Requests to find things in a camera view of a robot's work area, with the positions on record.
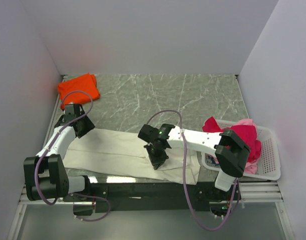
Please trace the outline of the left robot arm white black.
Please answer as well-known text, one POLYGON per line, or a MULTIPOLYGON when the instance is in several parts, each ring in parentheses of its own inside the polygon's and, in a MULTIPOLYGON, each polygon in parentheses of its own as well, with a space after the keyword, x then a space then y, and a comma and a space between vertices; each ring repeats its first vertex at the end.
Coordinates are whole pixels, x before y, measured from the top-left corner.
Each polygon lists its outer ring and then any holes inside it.
POLYGON ((70 144, 94 128, 81 104, 65 106, 43 149, 24 160, 26 194, 30 201, 43 200, 53 205, 50 199, 65 198, 74 193, 81 201, 91 198, 93 189, 89 186, 89 178, 85 175, 69 177, 63 159, 70 144))

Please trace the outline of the cream white t shirt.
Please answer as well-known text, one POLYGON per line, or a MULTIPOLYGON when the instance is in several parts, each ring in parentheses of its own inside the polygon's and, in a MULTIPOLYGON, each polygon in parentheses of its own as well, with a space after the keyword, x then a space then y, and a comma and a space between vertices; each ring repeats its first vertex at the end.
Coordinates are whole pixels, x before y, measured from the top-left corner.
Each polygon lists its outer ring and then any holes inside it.
POLYGON ((197 184, 200 164, 196 151, 187 152, 186 176, 183 176, 183 149, 168 148, 169 158, 154 169, 144 145, 135 133, 96 128, 72 141, 63 163, 66 168, 108 175, 197 184))

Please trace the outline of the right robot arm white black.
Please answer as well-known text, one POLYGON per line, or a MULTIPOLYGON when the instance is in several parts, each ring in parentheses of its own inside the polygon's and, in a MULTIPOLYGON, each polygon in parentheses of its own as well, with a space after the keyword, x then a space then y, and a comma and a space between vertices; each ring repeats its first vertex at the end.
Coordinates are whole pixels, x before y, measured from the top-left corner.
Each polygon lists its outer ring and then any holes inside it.
POLYGON ((231 129, 206 133, 172 124, 163 124, 159 129, 145 124, 138 138, 147 143, 144 148, 155 170, 169 159, 166 149, 194 150, 217 159, 220 170, 212 193, 220 200, 229 195, 231 185, 243 176, 250 153, 249 146, 231 129))

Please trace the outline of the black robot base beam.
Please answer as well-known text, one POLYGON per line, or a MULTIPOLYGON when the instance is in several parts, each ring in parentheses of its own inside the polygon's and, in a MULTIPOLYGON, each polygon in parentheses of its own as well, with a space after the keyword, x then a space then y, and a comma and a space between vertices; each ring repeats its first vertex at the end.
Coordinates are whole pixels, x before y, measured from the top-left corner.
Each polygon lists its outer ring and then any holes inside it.
MULTIPOLYGON (((225 215, 230 200, 239 201, 239 187, 228 192, 215 188, 212 182, 188 185, 192 208, 197 212, 214 211, 225 215)), ((186 210, 188 203, 182 184, 177 183, 90 183, 78 196, 68 195, 64 202, 74 203, 78 216, 112 211, 186 210)))

